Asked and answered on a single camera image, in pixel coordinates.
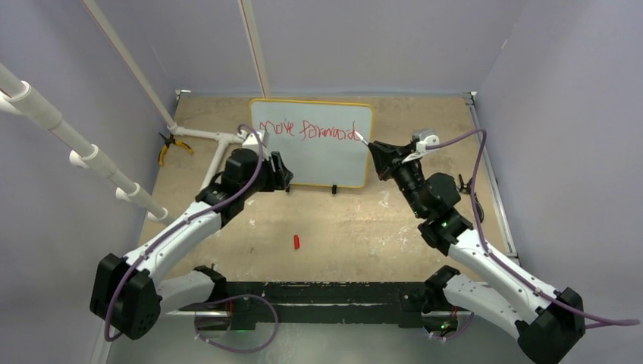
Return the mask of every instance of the whiteboard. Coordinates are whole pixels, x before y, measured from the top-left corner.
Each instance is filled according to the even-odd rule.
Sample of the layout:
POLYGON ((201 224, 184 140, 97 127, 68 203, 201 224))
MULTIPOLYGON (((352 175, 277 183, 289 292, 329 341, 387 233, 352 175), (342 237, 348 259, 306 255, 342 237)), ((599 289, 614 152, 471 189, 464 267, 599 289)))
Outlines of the whiteboard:
POLYGON ((294 174, 292 184, 366 184, 369 149, 354 132, 370 139, 370 105, 254 99, 250 117, 255 129, 268 132, 268 150, 281 154, 294 174))

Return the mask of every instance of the wooden floor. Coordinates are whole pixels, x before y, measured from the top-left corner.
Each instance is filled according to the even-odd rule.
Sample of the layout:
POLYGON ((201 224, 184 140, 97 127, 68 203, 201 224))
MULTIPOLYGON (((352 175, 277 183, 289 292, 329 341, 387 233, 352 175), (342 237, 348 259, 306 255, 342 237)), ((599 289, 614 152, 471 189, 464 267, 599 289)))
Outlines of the wooden floor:
MULTIPOLYGON (((473 128, 462 98, 317 98, 320 101, 361 102, 373 105, 373 140, 406 144, 414 130, 431 127, 441 141, 473 128)), ((248 98, 183 97, 179 125, 199 130, 234 133, 238 124, 250 124, 248 98)), ((179 215, 199 192, 216 150, 216 142, 181 137, 194 155, 171 148, 165 156, 152 193, 162 206, 179 215)), ((422 169, 428 177, 444 172, 471 177, 478 141, 474 137, 426 156, 422 169)), ((390 180, 380 182, 369 162, 362 189, 299 187, 284 192, 257 193, 245 210, 222 231, 204 240, 168 275, 186 274, 197 265, 215 265, 229 281, 424 281, 442 265, 452 265, 476 278, 466 268, 430 248, 417 231, 419 220, 390 180), (293 248, 298 234, 301 248, 293 248)), ((494 210, 494 200, 481 167, 478 198, 485 209, 487 239, 505 251, 494 210)), ((457 206, 472 221, 468 197, 457 206)), ((140 243, 162 226, 147 221, 140 243)))

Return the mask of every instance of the gray wall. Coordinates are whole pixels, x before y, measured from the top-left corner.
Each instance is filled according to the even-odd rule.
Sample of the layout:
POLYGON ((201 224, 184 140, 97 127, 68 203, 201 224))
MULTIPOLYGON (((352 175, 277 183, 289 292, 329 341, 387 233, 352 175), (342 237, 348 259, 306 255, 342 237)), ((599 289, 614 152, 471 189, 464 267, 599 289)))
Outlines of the gray wall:
POLYGON ((525 0, 253 2, 275 93, 476 90, 525 0))
POLYGON ((146 75, 160 67, 174 89, 261 93, 237 0, 97 2, 146 75))
POLYGON ((170 115, 173 115, 177 104, 177 96, 174 91, 177 88, 172 84, 167 71, 158 59, 155 46, 150 42, 146 31, 141 27, 134 14, 133 5, 129 1, 101 0, 96 0, 96 4, 109 19, 110 24, 118 29, 118 36, 143 70, 145 77, 163 101, 170 115))
MULTIPOLYGON (((524 266, 611 318, 643 316, 643 3, 531 0, 477 95, 524 266)), ((572 362, 643 361, 643 328, 572 362)))
MULTIPOLYGON (((253 2, 275 94, 478 89, 526 0, 253 2)), ((260 92, 235 0, 100 0, 130 48, 147 37, 174 88, 260 92)), ((157 68, 135 55, 143 70, 157 68)))
MULTIPOLYGON (((80 1, 0 2, 0 62, 152 187, 165 126, 80 1)), ((96 265, 134 246, 143 211, 28 119, 2 113, 0 130, 0 361, 87 363, 96 265)))

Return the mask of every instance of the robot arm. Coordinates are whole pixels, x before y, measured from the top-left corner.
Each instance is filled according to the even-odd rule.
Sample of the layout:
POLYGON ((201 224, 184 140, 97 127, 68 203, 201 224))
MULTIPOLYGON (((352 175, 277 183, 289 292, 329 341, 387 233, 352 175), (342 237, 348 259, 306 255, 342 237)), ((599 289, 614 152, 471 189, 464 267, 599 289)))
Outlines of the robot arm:
POLYGON ((363 142, 379 179, 395 180, 414 215, 424 220, 418 226, 424 241, 486 281, 476 283, 455 268, 442 267, 425 282, 425 313, 445 306, 468 309, 517 339, 534 362, 559 362, 585 333, 584 319, 536 294, 503 265, 535 286, 537 292, 572 308, 582 311, 582 298, 570 288, 561 292, 537 279, 491 244, 485 249, 472 223, 454 208, 460 194, 453 177, 435 173, 425 179, 419 158, 409 159, 418 152, 417 134, 406 146, 363 142))
POLYGON ((250 134, 242 148, 235 149, 226 160, 221 181, 217 182, 219 176, 215 175, 185 213, 154 239, 122 258, 109 254, 99 263, 90 303, 94 314, 102 319, 108 317, 114 292, 119 284, 124 283, 112 305, 109 323, 135 340, 147 333, 162 313, 204 302, 215 293, 216 283, 221 278, 206 267, 197 267, 183 277, 162 280, 198 243, 243 211, 245 201, 251 195, 285 190, 290 186, 293 174, 284 166, 280 154, 265 151, 268 134, 259 132, 259 138, 260 141, 250 134), (264 146, 262 155, 258 155, 259 143, 264 146), (251 181, 257 163, 261 163, 261 167, 254 182, 235 200, 223 206, 221 202, 240 193, 251 181), (158 245, 150 252, 150 246, 155 243, 158 245))

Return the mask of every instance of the purple cable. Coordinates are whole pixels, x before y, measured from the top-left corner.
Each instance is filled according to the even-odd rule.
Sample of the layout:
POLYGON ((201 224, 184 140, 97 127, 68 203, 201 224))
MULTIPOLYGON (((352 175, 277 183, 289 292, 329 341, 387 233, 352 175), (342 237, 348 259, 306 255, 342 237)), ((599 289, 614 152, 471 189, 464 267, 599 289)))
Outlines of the purple cable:
POLYGON ((432 149, 440 149, 444 148, 445 146, 450 146, 454 143, 459 142, 460 140, 463 140, 467 137, 470 137, 471 135, 477 134, 477 133, 482 133, 482 139, 480 140, 480 148, 478 149, 478 156, 475 159, 475 166, 473 167, 473 176, 471 179, 471 206, 473 208, 473 216, 475 218, 475 228, 478 229, 478 235, 480 236, 480 244, 482 247, 485 249, 485 252, 499 265, 501 266, 505 271, 510 273, 513 277, 521 281, 525 286, 527 286, 530 290, 534 291, 534 294, 545 298, 546 300, 552 302, 554 305, 559 306, 562 309, 565 309, 571 313, 574 313, 576 315, 580 315, 586 319, 590 319, 592 321, 599 322, 598 324, 591 324, 585 326, 587 329, 591 328, 602 328, 605 326, 634 326, 634 325, 640 325, 641 321, 635 318, 631 319, 625 319, 625 320, 612 320, 609 318, 604 318, 596 315, 592 315, 590 313, 581 311, 580 309, 576 309, 574 307, 571 307, 569 305, 566 305, 565 303, 560 302, 559 300, 556 300, 555 298, 549 296, 546 293, 543 293, 542 291, 539 291, 538 288, 532 284, 530 281, 525 279, 523 276, 519 275, 516 271, 514 271, 510 266, 505 264, 500 258, 495 256, 490 250, 489 246, 487 245, 487 240, 485 239, 485 233, 482 232, 482 223, 480 222, 480 216, 478 215, 478 210, 475 207, 475 180, 478 176, 478 167, 480 166, 480 160, 482 159, 482 151, 485 148, 485 143, 487 142, 487 131, 485 129, 475 129, 471 130, 468 133, 464 133, 461 136, 458 136, 457 138, 453 140, 449 140, 448 142, 439 144, 437 146, 427 146, 426 150, 432 150, 432 149))
MULTIPOLYGON (((257 133, 257 131, 252 129, 250 126, 245 125, 245 124, 241 124, 239 126, 239 131, 241 129, 248 130, 250 133, 252 133, 255 136, 255 138, 257 140, 261 140, 261 138, 259 137, 259 134, 257 133)), ((121 291, 123 290, 123 287, 127 283, 127 280, 130 278, 130 276, 132 275, 132 273, 134 272, 136 267, 138 267, 138 265, 143 261, 143 258, 145 256, 148 256, 151 252, 153 252, 154 249, 156 249, 156 247, 160 243, 162 243, 165 239, 167 239, 172 234, 177 232, 177 230, 181 229, 183 226, 187 225, 188 221, 192 221, 195 218, 199 218, 199 217, 207 214, 208 212, 212 212, 212 211, 215 211, 216 209, 219 209, 221 207, 226 206, 227 204, 229 204, 230 202, 233 202, 235 199, 237 199, 239 196, 241 196, 243 193, 245 193, 250 188, 250 186, 252 186, 252 184, 257 179, 257 176, 259 176, 259 171, 261 171, 261 166, 262 166, 263 145, 261 143, 258 143, 258 144, 259 144, 259 159, 257 160, 257 166, 255 168, 255 172, 252 174, 252 177, 248 180, 248 183, 245 186, 241 187, 241 189, 238 190, 237 193, 235 193, 234 195, 230 196, 228 199, 226 199, 224 201, 221 201, 220 203, 218 203, 218 204, 216 204, 216 205, 214 205, 212 207, 208 207, 207 209, 203 209, 202 211, 196 212, 196 213, 188 216, 187 219, 181 220, 178 224, 170 227, 166 232, 163 233, 163 235, 158 237, 158 239, 156 239, 154 241, 154 243, 149 244, 149 247, 147 249, 145 249, 145 251, 143 252, 143 255, 139 256, 134 261, 134 263, 128 268, 128 270, 125 272, 125 275, 123 275, 123 277, 121 278, 121 281, 118 282, 118 285, 116 286, 116 289, 114 290, 114 294, 111 295, 111 299, 109 300, 109 306, 107 307, 107 314, 105 315, 105 332, 104 332, 105 341, 112 342, 112 341, 118 339, 123 334, 122 332, 119 332, 118 334, 116 334, 113 337, 110 336, 110 334, 109 334, 109 329, 111 327, 111 318, 114 315, 114 306, 116 305, 116 299, 121 294, 121 291)))
POLYGON ((272 330, 272 334, 270 334, 270 337, 267 339, 266 342, 264 342, 263 344, 259 345, 258 347, 254 347, 252 349, 237 349, 235 347, 227 347, 227 346, 225 346, 223 344, 219 344, 217 342, 214 342, 214 341, 208 339, 207 337, 204 337, 203 335, 201 335, 201 332, 199 331, 199 328, 196 327, 196 316, 194 318, 194 332, 196 332, 195 339, 199 338, 203 342, 205 342, 206 344, 210 344, 210 345, 212 345, 214 347, 218 347, 219 349, 223 349, 223 350, 229 351, 231 353, 237 353, 237 354, 256 353, 256 352, 258 352, 260 350, 264 350, 268 345, 270 345, 270 343, 277 336, 277 329, 279 327, 279 318, 277 316, 277 311, 274 309, 273 305, 271 305, 270 302, 267 299, 265 299, 265 298, 263 298, 261 296, 256 296, 254 294, 240 294, 238 296, 232 296, 232 297, 226 298, 224 300, 219 300, 219 301, 215 301, 215 302, 208 302, 208 304, 209 305, 219 305, 221 303, 226 303, 226 302, 238 300, 239 298, 243 298, 243 297, 255 298, 257 300, 260 300, 263 303, 265 303, 266 306, 268 306, 270 311, 272 311, 272 315, 274 316, 274 329, 272 330))

